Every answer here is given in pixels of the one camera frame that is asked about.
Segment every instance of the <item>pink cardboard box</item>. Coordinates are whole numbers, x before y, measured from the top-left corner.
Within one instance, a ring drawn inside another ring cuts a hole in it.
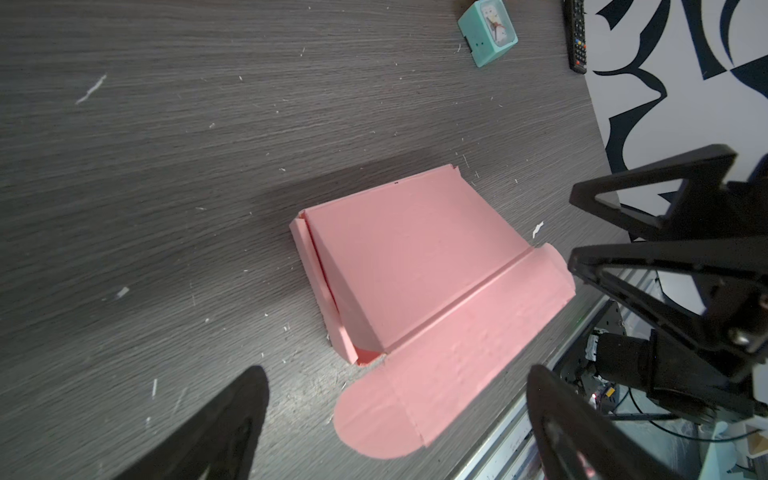
[[[429,445],[574,295],[462,178],[436,168],[302,211],[293,238],[333,348],[377,366],[333,422],[358,452]]]

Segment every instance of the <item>table surface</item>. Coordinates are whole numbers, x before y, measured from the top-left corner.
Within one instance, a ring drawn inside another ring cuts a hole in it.
[[[0,5],[7,478],[115,475],[253,364],[271,388],[254,477],[450,473],[597,292],[578,287],[430,448],[376,461],[329,423],[365,370],[330,348],[288,223],[453,163],[524,237],[544,222],[533,244],[626,241],[568,205],[608,166],[560,2],[508,1],[520,42],[483,69],[466,6]]]

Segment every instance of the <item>black remote control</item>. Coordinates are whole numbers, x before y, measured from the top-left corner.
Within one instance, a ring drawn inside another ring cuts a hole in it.
[[[584,0],[564,0],[568,64],[576,73],[587,73],[587,44],[584,43]]]

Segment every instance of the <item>gray wooden table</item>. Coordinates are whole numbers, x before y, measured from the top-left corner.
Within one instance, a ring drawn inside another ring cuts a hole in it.
[[[597,293],[432,447],[375,461],[329,424],[364,371],[326,341],[288,223],[453,163],[524,237],[543,221],[535,244],[626,240],[568,205],[608,168],[558,0],[507,6],[520,42],[480,70],[448,0],[3,2],[4,478],[110,477],[253,364],[254,478],[448,474]]]

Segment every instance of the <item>screw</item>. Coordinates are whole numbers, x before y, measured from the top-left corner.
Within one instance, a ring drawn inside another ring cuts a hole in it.
[[[728,330],[728,337],[734,345],[745,346],[750,344],[750,338],[742,329],[732,328]]]

